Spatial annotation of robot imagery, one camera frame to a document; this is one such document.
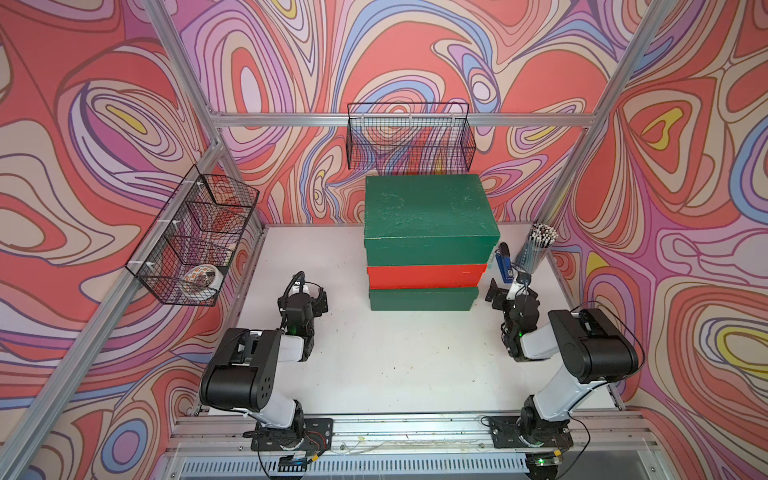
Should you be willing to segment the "red shoebox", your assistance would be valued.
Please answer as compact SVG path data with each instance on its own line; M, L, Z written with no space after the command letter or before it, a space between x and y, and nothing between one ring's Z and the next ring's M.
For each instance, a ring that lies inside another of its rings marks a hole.
M368 267L369 286L375 290L476 287L486 264L408 265Z

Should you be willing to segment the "green shoebox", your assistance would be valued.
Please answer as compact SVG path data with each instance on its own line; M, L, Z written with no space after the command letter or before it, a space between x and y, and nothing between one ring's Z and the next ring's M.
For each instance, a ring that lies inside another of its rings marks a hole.
M468 311L478 294L477 287L371 289L369 300L373 311Z
M499 240L474 174L366 178L364 247L370 267L483 265Z

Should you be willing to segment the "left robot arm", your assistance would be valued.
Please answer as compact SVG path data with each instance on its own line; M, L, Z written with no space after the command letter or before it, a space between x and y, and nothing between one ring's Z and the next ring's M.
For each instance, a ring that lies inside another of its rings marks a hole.
M275 390L277 367L309 359L315 346L315 320L329 310L327 293L313 282L296 280L277 306L279 328L230 328L224 333L204 370L199 399L212 410L253 418L268 430L301 435L303 407Z

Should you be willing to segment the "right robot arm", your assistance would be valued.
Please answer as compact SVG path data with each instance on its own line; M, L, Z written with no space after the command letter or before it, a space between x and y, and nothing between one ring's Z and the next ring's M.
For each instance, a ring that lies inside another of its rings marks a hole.
M514 360L561 358L562 366L526 399L516 421L521 440L530 445L565 432L571 411L592 391L641 368L637 348L598 308L551 310L540 326L538 294L523 285L514 290L492 281L485 301L503 313L501 341Z

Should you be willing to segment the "blue black stapler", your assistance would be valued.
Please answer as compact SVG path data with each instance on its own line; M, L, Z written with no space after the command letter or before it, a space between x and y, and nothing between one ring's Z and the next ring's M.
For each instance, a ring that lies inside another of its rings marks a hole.
M495 259L502 281L505 284L513 284L516 278L516 268L513 265L509 246L506 242L500 242L496 251Z

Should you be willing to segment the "mesh cup of pencils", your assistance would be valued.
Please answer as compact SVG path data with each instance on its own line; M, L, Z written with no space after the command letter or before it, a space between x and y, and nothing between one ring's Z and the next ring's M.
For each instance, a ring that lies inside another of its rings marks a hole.
M534 223L526 236L523 247L515 258L518 269L533 274L557 238L558 233L554 227Z

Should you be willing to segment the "tape roll in basket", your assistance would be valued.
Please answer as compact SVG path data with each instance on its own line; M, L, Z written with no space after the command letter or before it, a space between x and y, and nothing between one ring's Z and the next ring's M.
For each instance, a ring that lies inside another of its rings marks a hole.
M217 295L223 280L224 275L218 267L202 264L189 270L180 280L179 287L184 297L202 301Z

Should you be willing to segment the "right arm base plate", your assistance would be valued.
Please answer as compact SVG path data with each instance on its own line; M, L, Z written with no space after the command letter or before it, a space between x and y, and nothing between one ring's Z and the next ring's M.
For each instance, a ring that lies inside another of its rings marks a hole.
M496 449L556 449L567 451L573 445L569 422L521 419L520 416L483 416Z

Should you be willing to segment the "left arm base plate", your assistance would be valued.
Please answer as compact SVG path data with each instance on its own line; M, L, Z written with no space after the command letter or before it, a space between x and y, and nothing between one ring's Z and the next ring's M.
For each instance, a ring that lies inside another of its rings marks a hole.
M317 417L295 420L286 429L265 427L260 424L253 431L244 433L251 439L254 452L294 452L303 451L322 453L332 447L334 420L330 417Z

